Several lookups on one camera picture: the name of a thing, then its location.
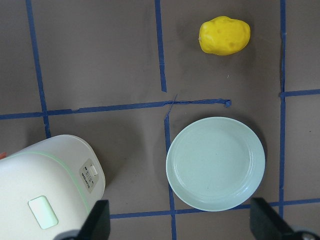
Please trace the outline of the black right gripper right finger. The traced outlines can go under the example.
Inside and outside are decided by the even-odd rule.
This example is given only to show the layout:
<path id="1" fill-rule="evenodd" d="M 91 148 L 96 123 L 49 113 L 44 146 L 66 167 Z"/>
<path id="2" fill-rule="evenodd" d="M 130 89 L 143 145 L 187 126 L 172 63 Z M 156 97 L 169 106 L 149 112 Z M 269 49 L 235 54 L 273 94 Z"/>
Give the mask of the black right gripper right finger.
<path id="1" fill-rule="evenodd" d="M 294 240 L 295 232 L 261 197 L 250 201 L 249 227 L 256 240 Z"/>

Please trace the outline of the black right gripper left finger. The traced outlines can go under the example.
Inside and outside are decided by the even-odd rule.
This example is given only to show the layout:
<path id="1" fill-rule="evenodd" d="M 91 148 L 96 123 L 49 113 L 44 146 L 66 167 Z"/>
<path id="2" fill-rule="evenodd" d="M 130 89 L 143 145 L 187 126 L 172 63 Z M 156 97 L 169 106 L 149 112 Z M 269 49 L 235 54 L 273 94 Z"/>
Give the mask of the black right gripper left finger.
<path id="1" fill-rule="evenodd" d="M 110 206 L 108 200 L 98 200 L 93 206 L 77 240 L 108 240 L 111 233 Z"/>

